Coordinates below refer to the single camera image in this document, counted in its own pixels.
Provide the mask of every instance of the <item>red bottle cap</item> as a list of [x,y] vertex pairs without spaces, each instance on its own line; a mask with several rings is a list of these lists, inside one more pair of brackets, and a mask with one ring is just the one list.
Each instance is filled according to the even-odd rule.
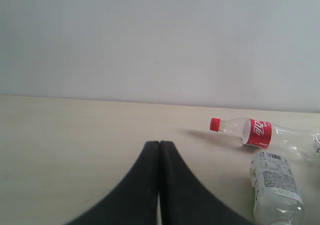
[[210,130],[218,132],[220,127],[220,118],[211,118]]

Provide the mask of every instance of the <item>bottle label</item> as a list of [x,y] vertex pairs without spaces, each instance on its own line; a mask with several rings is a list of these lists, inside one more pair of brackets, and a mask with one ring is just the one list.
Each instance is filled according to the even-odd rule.
[[292,170],[284,156],[274,152],[257,152],[250,167],[254,208],[264,194],[277,194],[302,202]]
[[250,134],[244,145],[251,145],[261,149],[269,146],[272,135],[271,123],[250,119]]

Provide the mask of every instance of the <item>table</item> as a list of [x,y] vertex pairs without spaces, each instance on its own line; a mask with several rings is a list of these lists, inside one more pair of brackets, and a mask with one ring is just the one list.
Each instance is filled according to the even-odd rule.
[[[204,186],[253,221],[254,148],[209,131],[211,117],[320,131],[312,113],[0,95],[0,224],[65,224],[101,200],[149,140],[174,141]],[[318,224],[319,169],[291,167],[305,224]]]

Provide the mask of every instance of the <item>red label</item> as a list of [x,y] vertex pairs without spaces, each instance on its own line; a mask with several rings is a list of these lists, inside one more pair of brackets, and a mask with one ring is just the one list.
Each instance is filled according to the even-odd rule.
[[271,123],[267,121],[257,121],[254,119],[250,119],[250,122],[250,135],[246,145],[266,149],[269,146],[272,135]]

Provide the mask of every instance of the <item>plastic bottle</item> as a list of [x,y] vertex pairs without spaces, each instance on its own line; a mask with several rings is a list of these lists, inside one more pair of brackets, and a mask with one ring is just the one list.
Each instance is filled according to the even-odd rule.
[[285,128],[244,117],[225,121],[212,118],[210,130],[239,138],[244,145],[262,149],[282,148],[301,158],[320,161],[320,134],[313,131]]
[[301,225],[304,206],[284,156],[255,151],[250,166],[253,215],[259,225]]

